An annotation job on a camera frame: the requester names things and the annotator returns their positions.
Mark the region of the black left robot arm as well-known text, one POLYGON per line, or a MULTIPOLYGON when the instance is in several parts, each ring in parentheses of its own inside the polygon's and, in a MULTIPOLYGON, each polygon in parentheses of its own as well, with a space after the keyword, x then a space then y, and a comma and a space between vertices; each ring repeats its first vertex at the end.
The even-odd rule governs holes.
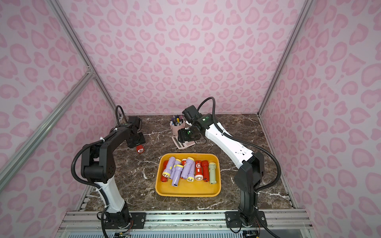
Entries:
POLYGON ((140 130, 139 122, 120 124, 98 142, 83 147, 81 176, 86 182, 95 185, 106 209, 101 218, 108 222, 119 220, 128 223, 131 219, 127 203, 120 195, 115 182, 117 167, 113 153, 124 142, 129 148, 143 145, 145 137, 140 130))

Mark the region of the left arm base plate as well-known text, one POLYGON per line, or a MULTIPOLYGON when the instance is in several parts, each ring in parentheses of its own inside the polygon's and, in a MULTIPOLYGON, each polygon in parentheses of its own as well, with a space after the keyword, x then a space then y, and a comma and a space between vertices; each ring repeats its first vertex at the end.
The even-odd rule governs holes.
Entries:
POLYGON ((133 212, 129 215, 122 213, 108 213, 104 216, 103 226, 105 229, 143 229, 146 220, 145 212, 133 212))

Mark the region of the pale green flashlight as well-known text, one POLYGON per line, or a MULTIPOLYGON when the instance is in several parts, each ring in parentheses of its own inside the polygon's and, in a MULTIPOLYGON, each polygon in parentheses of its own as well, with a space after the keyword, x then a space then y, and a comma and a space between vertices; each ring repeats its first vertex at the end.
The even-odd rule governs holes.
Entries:
POLYGON ((208 165, 208 168, 209 168, 209 182, 210 182, 210 184, 217 184, 216 164, 214 162, 210 162, 208 165))

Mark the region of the red white flashlight emblem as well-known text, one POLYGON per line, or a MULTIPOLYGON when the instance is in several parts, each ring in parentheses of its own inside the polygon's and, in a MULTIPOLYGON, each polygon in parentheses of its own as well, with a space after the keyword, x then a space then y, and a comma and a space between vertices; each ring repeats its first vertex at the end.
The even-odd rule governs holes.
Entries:
POLYGON ((203 172, 202 172, 202 166, 201 161, 196 160, 195 162, 195 180, 202 181, 203 180, 203 172))

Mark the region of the purple flashlight group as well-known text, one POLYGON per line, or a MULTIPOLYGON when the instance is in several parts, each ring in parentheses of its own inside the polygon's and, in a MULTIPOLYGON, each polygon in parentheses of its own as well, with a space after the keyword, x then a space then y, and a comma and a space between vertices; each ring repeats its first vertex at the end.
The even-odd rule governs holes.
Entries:
POLYGON ((187 177, 188 182, 194 182, 195 181, 194 173, 195 173, 195 167, 191 167, 190 171, 188 173, 188 177, 187 177))

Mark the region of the plain red flashlight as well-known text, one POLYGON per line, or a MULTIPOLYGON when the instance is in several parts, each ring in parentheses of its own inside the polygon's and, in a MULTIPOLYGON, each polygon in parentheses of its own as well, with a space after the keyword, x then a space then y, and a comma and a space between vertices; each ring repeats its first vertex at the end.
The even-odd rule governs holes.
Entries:
POLYGON ((203 160, 201 162, 203 181, 209 182, 209 162, 207 160, 203 160))

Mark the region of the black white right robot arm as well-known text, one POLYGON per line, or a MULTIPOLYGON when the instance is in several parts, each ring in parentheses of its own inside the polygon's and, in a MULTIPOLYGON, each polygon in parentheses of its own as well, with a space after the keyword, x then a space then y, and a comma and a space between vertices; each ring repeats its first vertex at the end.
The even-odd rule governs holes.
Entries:
POLYGON ((234 182, 241 192, 239 219, 245 227, 255 224, 258 214, 258 188, 264 175, 264 156, 253 152, 233 138, 221 123, 213 120, 212 114, 193 118, 184 117, 189 126, 179 130, 178 140, 180 142, 196 141, 206 137, 232 160, 238 169, 234 182))

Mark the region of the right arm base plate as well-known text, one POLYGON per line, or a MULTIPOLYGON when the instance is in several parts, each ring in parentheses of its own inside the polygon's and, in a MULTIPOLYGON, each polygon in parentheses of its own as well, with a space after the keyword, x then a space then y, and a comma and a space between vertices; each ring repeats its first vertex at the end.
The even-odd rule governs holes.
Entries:
POLYGON ((267 219, 263 211, 255 211, 249 216, 238 210, 227 211, 225 214, 226 226, 228 228, 258 228, 267 226, 267 219))

